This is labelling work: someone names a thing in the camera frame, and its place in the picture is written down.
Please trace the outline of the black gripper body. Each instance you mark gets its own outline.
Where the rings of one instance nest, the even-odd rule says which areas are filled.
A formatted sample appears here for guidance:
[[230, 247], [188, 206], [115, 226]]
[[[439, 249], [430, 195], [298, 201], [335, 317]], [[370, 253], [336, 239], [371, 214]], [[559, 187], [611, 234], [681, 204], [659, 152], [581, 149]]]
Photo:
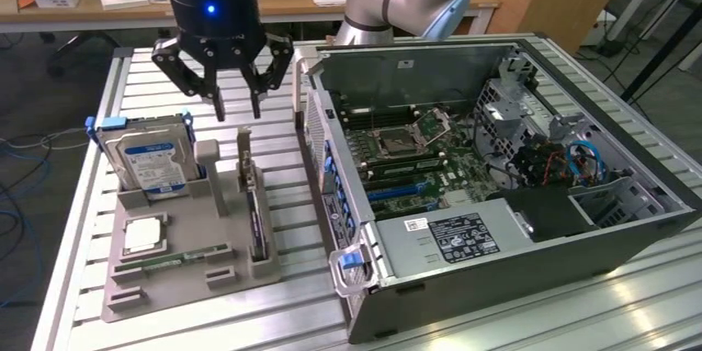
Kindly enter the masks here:
[[258, 0], [170, 0], [180, 50], [219, 70], [250, 65], [264, 47]]

